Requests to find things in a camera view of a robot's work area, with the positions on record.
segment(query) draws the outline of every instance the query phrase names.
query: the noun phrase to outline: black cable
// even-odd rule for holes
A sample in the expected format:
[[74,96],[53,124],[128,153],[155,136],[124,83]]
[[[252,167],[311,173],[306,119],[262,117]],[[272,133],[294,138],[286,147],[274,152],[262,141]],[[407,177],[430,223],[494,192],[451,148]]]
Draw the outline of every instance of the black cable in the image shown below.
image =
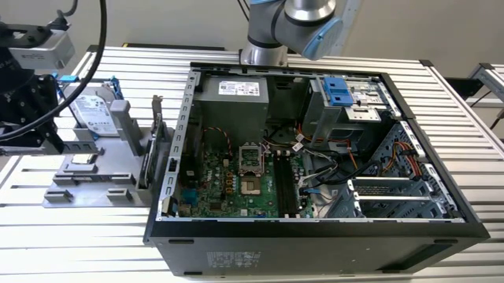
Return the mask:
[[496,120],[493,121],[492,125],[489,126],[490,130],[493,130],[493,128],[496,127],[496,125],[497,125],[497,123],[498,123],[500,120],[501,120],[500,118],[496,118]]
[[61,10],[56,10],[57,17],[69,17],[76,13],[77,10],[78,0],[73,0],[72,7],[68,12],[62,12]]
[[248,7],[248,4],[246,3],[246,0],[243,0],[243,4],[246,6],[246,9],[250,11],[250,7]]
[[476,101],[474,103],[470,104],[470,107],[473,107],[476,105],[477,102],[480,102],[481,99],[485,98],[485,96],[490,93],[492,91],[486,92]]
[[105,40],[107,40],[107,1],[100,0],[100,39],[99,39],[99,44],[97,44],[95,61],[91,64],[89,71],[86,72],[86,75],[84,79],[81,80],[80,85],[76,87],[76,89],[73,90],[68,98],[49,112],[46,112],[37,120],[34,120],[33,122],[30,122],[28,125],[22,126],[21,128],[18,128],[17,130],[13,130],[8,132],[6,134],[0,135],[0,141],[13,139],[14,137],[21,136],[22,134],[26,134],[26,132],[29,132],[30,130],[41,126],[44,123],[46,123],[57,115],[57,113],[60,113],[60,111],[69,106],[69,104],[73,102],[73,100],[77,98],[81,91],[84,90],[86,83],[93,78],[97,66],[101,61]]
[[239,0],[236,0],[238,4],[239,4],[239,8],[242,9],[242,12],[243,12],[243,16],[246,18],[246,21],[248,22],[248,16],[246,15],[246,12],[244,12],[244,9],[243,9],[243,5],[242,5],[242,2]]
[[381,171],[381,162],[379,161],[375,161],[375,160],[371,160],[369,162],[366,162],[355,171],[353,171],[347,176],[345,176],[343,178],[338,179],[338,180],[323,180],[319,184],[316,184],[314,187],[318,187],[323,184],[326,185],[340,185],[343,183],[346,183],[347,180],[350,180],[353,177],[358,176],[359,174],[362,174],[363,171],[366,171],[366,169],[371,166],[371,165],[377,165],[379,168],[378,170]]

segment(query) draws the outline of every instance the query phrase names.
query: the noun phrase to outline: aluminum extrusion table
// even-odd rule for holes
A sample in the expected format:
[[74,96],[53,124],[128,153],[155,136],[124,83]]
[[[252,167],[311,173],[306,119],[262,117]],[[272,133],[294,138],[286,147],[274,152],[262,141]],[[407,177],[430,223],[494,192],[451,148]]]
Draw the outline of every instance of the aluminum extrusion table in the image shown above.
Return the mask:
[[[84,77],[95,53],[73,74]],[[163,96],[163,116],[173,127],[191,61],[238,63],[226,51],[108,47],[95,74],[120,79],[129,114],[152,122],[151,97]],[[415,60],[288,57],[290,67],[389,73],[418,124],[492,238],[413,275],[354,277],[351,281],[504,282],[504,145],[461,100],[434,67]],[[60,135],[73,138],[68,111],[56,119]],[[148,208],[44,209],[42,194],[61,156],[12,157],[0,173],[0,274],[4,282],[60,281],[347,281],[347,277],[173,278],[155,248],[143,246]]]

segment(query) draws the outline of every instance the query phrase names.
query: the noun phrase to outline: cable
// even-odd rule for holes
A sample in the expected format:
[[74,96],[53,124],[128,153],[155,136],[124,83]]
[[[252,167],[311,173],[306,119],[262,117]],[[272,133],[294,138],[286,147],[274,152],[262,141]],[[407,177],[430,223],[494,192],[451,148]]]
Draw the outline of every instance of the cable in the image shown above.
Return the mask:
[[246,18],[246,21],[248,22],[248,16],[246,15],[246,12],[244,12],[244,9],[243,9],[243,5],[242,5],[242,2],[239,0],[236,0],[238,2],[238,5],[239,5],[239,8],[242,9],[242,12],[243,12],[243,16]]
[[480,102],[481,99],[485,98],[485,96],[490,93],[492,91],[488,91],[476,101],[474,103],[470,104],[470,107],[473,107],[476,105],[477,102]]
[[77,10],[78,0],[73,0],[72,7],[68,12],[62,12],[61,10],[56,10],[57,17],[69,17],[76,13]]
[[231,141],[230,141],[230,139],[228,139],[228,135],[227,135],[227,133],[226,133],[220,128],[216,128],[216,127],[208,127],[208,128],[205,128],[205,129],[203,130],[203,133],[204,133],[205,131],[208,131],[208,130],[219,131],[219,132],[223,134],[223,136],[224,136],[224,138],[226,138],[226,141],[227,141],[227,151],[228,151],[228,156],[232,156],[232,151],[231,151]]
[[6,134],[0,135],[0,141],[13,139],[14,137],[21,136],[22,134],[26,134],[26,132],[29,132],[30,130],[36,129],[40,125],[46,123],[56,116],[56,114],[60,113],[60,111],[69,106],[69,104],[80,95],[81,91],[84,90],[86,86],[86,83],[91,81],[95,75],[97,66],[101,61],[105,40],[107,40],[107,1],[100,0],[100,39],[99,39],[95,60],[93,60],[93,63],[91,64],[91,67],[89,67],[89,70],[86,72],[84,79],[81,80],[78,86],[76,87],[76,89],[73,90],[68,98],[49,112],[46,112],[37,120],[34,120],[33,122],[30,122],[21,128],[18,128],[17,130],[13,130],[8,132]]
[[[300,129],[300,123],[298,123],[298,126],[296,126],[296,131],[298,133],[303,136],[303,138],[308,141],[311,141],[311,138],[304,136],[303,133],[302,133],[302,129]],[[346,149],[347,149],[347,155],[350,155],[350,159],[351,159],[351,163],[353,163],[353,167],[357,169],[357,163],[355,163],[355,159],[353,158],[353,154],[351,154],[351,142],[349,139],[345,139],[345,140],[334,140],[334,139],[328,139],[327,141],[330,142],[335,142],[335,143],[346,143]]]
[[[413,146],[410,146],[409,143],[405,143],[403,141],[399,141],[399,143],[406,147],[409,148],[409,150],[413,150]],[[407,159],[407,162],[409,162],[409,165],[410,165],[410,168],[413,169],[413,171],[415,170],[415,176],[421,176],[422,174],[422,170],[419,169],[419,165],[418,165],[418,162],[413,159],[413,156],[406,156],[406,159]]]
[[[387,165],[385,166],[385,168],[383,168],[383,170],[382,170],[382,173],[385,173],[390,168],[391,168],[391,166],[394,165],[394,162],[395,162],[395,155],[397,155],[397,151],[395,151],[395,146],[399,146],[401,147],[401,150],[406,150],[406,149],[409,149],[409,150],[413,150],[413,147],[410,146],[410,144],[409,143],[405,143],[405,142],[402,142],[402,141],[395,141],[394,143],[393,143],[393,145],[391,145],[391,148],[393,148],[393,151],[391,151],[391,158],[390,158],[390,160],[389,160],[389,162],[387,162]],[[409,163],[409,165],[410,165],[410,169],[411,169],[411,171],[413,171],[413,174],[415,175],[415,176],[419,176],[421,175],[421,169],[419,169],[419,166],[418,166],[418,164],[417,164],[417,162],[414,161],[414,159],[413,159],[413,157],[410,157],[410,156],[405,156],[405,159],[406,159],[406,161],[407,161],[407,163]]]
[[496,127],[496,125],[497,125],[497,123],[498,123],[500,120],[501,120],[500,118],[496,118],[496,120],[493,121],[492,125],[489,126],[490,130],[493,130],[493,128]]
[[246,0],[243,0],[243,4],[246,6],[246,9],[250,11],[250,7],[248,7],[248,4],[246,3]]
[[338,180],[323,180],[320,181],[316,185],[311,186],[310,189],[315,188],[315,187],[319,187],[320,185],[340,185],[343,184],[347,180],[350,180],[353,177],[358,176],[362,174],[363,171],[366,171],[366,169],[369,167],[371,167],[371,165],[377,165],[378,166],[378,171],[381,171],[381,162],[377,161],[377,160],[370,160],[367,161],[362,167],[359,167],[355,171],[353,171],[347,176],[345,176],[343,178],[338,179]]
[[330,205],[335,200],[336,200],[336,195],[332,196],[331,201],[327,202],[324,205],[322,205],[322,207],[316,210],[316,216],[318,216],[318,218],[326,218],[324,216],[323,216],[323,217],[319,217],[320,212],[322,212],[322,210],[324,209],[324,207],[326,207],[327,205]]
[[320,190],[318,190],[318,189],[303,189],[302,192],[304,192],[304,193],[314,193],[315,195],[319,195],[326,200],[332,200],[330,197],[324,196],[322,194]]

